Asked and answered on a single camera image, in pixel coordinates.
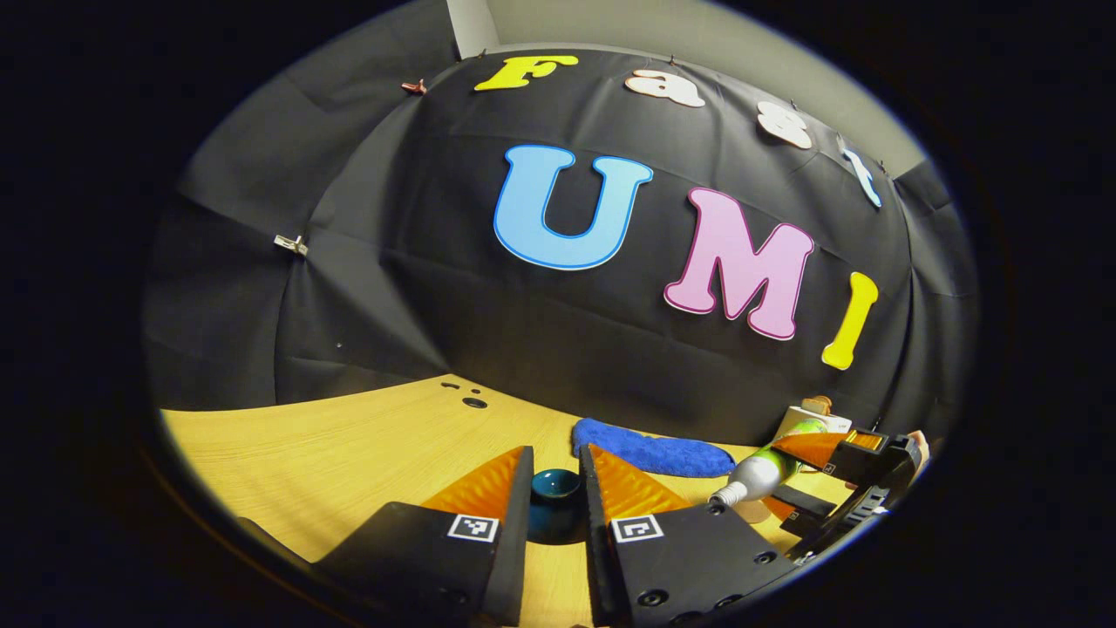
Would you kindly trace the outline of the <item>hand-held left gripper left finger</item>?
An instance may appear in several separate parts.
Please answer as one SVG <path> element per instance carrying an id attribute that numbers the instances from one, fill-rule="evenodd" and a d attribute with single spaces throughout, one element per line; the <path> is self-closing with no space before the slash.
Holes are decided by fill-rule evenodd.
<path id="1" fill-rule="evenodd" d="M 507 450 L 422 504 L 386 503 L 311 571 L 378 627 L 517 625 L 531 477 L 533 450 Z"/>

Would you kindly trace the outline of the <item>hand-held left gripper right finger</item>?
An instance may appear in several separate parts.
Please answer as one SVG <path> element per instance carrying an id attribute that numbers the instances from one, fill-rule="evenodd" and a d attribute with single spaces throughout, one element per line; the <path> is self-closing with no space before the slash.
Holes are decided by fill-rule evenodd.
<path id="1" fill-rule="evenodd" d="M 733 509 L 690 504 L 597 445 L 579 456 L 597 627 L 711 627 L 793 573 L 793 561 Z"/>

